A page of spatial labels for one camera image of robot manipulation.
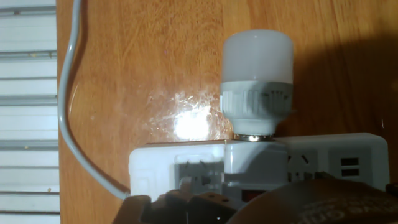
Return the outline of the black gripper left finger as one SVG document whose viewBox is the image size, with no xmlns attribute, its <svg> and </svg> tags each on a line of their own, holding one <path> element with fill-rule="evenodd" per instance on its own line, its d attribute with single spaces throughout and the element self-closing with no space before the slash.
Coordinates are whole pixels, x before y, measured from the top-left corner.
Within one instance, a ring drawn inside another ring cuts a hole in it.
<svg viewBox="0 0 398 224">
<path fill-rule="evenodd" d="M 241 202 L 214 192 L 191 193 L 192 179 L 184 177 L 180 188 L 152 201 L 147 195 L 131 196 L 122 203 L 113 224 L 227 223 Z"/>
</svg>

